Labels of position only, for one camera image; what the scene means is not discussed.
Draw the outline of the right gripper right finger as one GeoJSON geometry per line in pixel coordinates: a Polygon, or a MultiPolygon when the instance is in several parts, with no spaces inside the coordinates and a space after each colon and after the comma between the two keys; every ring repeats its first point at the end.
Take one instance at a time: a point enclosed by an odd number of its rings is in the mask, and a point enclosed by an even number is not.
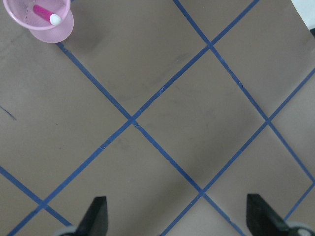
{"type": "Polygon", "coordinates": [[[290,227],[259,194],[248,194],[246,224],[252,236],[287,236],[290,227]]]}

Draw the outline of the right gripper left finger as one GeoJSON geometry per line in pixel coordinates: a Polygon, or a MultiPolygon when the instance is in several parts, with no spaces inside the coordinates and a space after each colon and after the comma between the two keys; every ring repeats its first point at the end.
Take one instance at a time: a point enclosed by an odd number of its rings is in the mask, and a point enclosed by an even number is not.
{"type": "Polygon", "coordinates": [[[106,196],[95,197],[78,225],[75,236],[105,236],[108,232],[106,196]]]}

